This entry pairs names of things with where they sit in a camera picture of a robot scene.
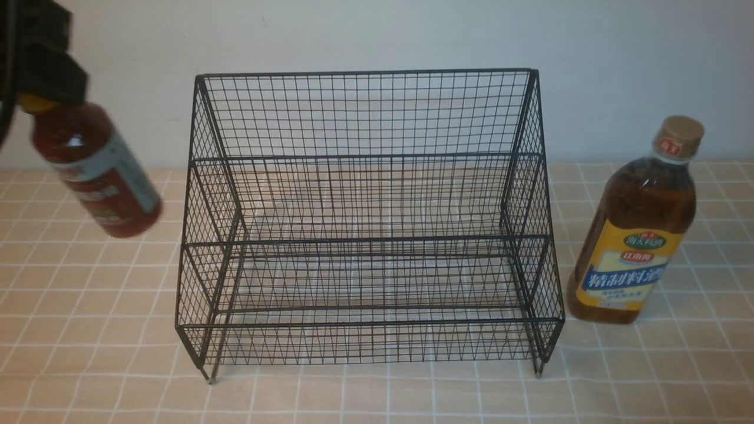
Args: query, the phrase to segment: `white wall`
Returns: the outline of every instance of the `white wall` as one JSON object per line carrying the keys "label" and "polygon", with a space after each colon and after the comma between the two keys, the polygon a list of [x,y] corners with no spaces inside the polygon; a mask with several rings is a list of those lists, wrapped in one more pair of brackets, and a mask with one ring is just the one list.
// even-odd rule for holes
{"label": "white wall", "polygon": [[[193,78],[524,66],[542,78],[550,160],[623,161],[666,115],[704,158],[754,156],[752,0],[58,0],[72,54],[138,156],[185,166]],[[15,121],[0,166],[41,162]]]}

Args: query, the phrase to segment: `black object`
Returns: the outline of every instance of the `black object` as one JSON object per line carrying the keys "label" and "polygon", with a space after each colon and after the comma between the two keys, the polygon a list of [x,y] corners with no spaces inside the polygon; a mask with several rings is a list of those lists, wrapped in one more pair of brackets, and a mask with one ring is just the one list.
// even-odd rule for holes
{"label": "black object", "polygon": [[209,383],[220,364],[539,375],[565,320],[545,162],[533,69],[200,75],[178,334]]}
{"label": "black object", "polygon": [[66,53],[72,15],[52,0],[4,0],[0,27],[0,146],[19,93],[54,102],[84,102],[87,74]]}

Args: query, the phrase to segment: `wire basket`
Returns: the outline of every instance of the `wire basket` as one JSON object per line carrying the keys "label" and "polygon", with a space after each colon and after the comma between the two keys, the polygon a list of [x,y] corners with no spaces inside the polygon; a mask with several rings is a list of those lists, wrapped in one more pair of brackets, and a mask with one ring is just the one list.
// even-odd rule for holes
{"label": "wire basket", "polygon": [[537,71],[196,78],[176,329],[210,383],[220,364],[538,375],[564,321]]}

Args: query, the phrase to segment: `yellow cap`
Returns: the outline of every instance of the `yellow cap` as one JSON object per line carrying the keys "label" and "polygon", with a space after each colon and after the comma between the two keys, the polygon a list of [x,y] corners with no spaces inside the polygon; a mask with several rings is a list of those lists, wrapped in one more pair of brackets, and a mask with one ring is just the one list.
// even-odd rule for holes
{"label": "yellow cap", "polygon": [[47,100],[42,97],[37,97],[33,94],[18,94],[17,103],[21,106],[26,113],[32,115],[36,113],[43,113],[51,109],[55,109],[60,106],[60,103],[56,103],[52,100]]}

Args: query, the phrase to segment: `sauce bottle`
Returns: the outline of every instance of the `sauce bottle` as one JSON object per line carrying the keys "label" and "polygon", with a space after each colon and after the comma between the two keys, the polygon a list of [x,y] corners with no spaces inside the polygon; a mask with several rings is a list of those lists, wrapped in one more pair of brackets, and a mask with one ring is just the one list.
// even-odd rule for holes
{"label": "sauce bottle", "polygon": [[566,289],[576,318],[630,324],[639,316],[694,220],[688,163],[703,135],[698,121],[670,116],[653,152],[610,177]]}
{"label": "sauce bottle", "polygon": [[102,107],[29,94],[18,103],[34,117],[34,147],[105,232],[133,237],[157,222],[162,199]]}

